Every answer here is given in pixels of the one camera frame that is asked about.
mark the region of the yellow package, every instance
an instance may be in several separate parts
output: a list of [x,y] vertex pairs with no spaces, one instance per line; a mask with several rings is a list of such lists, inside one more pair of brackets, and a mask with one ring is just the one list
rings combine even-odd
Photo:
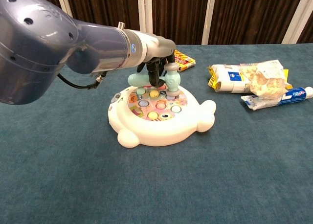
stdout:
[[178,50],[174,51],[175,62],[179,65],[178,71],[185,71],[186,69],[196,65],[196,60],[190,58],[186,54],[181,53]]
[[[241,65],[212,65],[209,67],[211,78],[208,85],[216,92],[230,93],[254,93],[261,97],[277,97],[291,89],[292,85],[287,82],[287,69],[282,69],[278,60],[263,62],[261,67],[267,67],[268,70],[276,70],[280,78],[266,79],[259,72],[258,64],[241,64]],[[279,68],[268,68],[276,65]]]

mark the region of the blue tablecloth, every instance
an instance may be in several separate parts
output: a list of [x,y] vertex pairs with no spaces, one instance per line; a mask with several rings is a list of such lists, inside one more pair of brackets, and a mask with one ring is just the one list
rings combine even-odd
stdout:
[[123,148],[108,124],[135,68],[109,72],[96,90],[56,79],[34,103],[0,104],[0,223],[313,223],[313,101],[254,112],[207,85],[209,65],[278,59],[291,84],[313,86],[313,44],[178,50],[197,61],[181,85],[217,110],[209,132],[173,146]]

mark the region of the snack box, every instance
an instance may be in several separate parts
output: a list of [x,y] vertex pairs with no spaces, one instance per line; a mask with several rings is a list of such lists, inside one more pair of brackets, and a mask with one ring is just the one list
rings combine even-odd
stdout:
[[174,55],[175,55],[175,62],[179,64],[179,69],[178,69],[179,72],[185,71],[186,69],[196,65],[195,59],[189,57],[186,54],[181,53],[178,50],[174,51]]

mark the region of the pink button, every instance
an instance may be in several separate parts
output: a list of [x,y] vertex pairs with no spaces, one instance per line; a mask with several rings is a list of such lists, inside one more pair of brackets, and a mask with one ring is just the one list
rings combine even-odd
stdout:
[[157,88],[158,90],[165,90],[166,89],[166,85],[163,85],[163,86],[161,86],[161,87],[159,87],[159,88]]
[[156,108],[161,110],[161,109],[166,108],[166,105],[165,105],[165,103],[157,103]]

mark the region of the cartoon face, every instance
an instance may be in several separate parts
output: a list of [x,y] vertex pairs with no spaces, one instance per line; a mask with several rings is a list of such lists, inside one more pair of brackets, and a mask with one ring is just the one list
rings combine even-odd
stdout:
[[170,112],[165,112],[162,115],[160,115],[160,119],[162,120],[169,120],[172,119],[174,116]]
[[166,103],[167,103],[167,100],[166,100],[166,99],[159,99],[159,100],[157,100],[156,104],[158,104],[158,103],[164,103],[164,104],[166,104]]
[[115,103],[121,97],[121,95],[122,95],[121,93],[116,93],[114,97],[111,99],[111,104]]
[[138,95],[135,94],[135,93],[131,93],[131,94],[129,95],[128,102],[129,102],[129,103],[135,103],[136,101],[138,101]]
[[182,106],[187,105],[187,100],[186,99],[180,99],[179,104]]

